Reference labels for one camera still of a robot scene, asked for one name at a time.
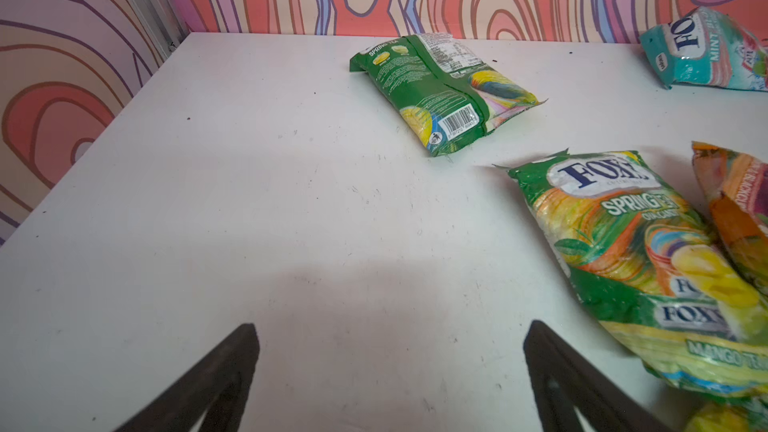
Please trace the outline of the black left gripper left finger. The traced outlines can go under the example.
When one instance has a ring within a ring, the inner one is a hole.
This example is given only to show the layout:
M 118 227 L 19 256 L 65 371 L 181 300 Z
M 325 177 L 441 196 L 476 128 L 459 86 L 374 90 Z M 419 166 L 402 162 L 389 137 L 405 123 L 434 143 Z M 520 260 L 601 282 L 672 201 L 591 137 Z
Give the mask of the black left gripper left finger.
M 234 329 L 120 431 L 237 431 L 260 344 L 255 325 Z

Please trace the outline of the dark green snack bag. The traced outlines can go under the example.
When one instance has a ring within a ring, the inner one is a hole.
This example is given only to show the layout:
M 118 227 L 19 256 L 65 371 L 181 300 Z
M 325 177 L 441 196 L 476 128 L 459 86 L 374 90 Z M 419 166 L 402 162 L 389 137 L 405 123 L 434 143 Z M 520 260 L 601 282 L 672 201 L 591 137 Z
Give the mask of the dark green snack bag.
M 541 104 L 449 33 L 388 40 L 350 59 L 432 157 L 455 153 Z

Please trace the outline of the yellow green mango snack bag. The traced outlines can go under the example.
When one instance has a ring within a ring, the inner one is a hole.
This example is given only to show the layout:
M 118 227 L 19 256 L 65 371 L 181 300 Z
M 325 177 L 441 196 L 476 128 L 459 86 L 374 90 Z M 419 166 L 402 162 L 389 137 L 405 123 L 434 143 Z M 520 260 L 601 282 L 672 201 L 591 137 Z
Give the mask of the yellow green mango snack bag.
M 767 402 L 707 403 L 693 414 L 685 432 L 761 432 L 767 430 Z

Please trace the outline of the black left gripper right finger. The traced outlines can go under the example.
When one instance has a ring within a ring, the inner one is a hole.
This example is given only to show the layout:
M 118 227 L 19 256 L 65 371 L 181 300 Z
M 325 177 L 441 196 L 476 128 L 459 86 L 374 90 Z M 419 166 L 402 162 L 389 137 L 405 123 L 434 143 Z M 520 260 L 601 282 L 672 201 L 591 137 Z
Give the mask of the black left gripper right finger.
M 544 322 L 531 322 L 523 350 L 543 430 L 581 431 L 580 417 L 595 431 L 669 429 Z

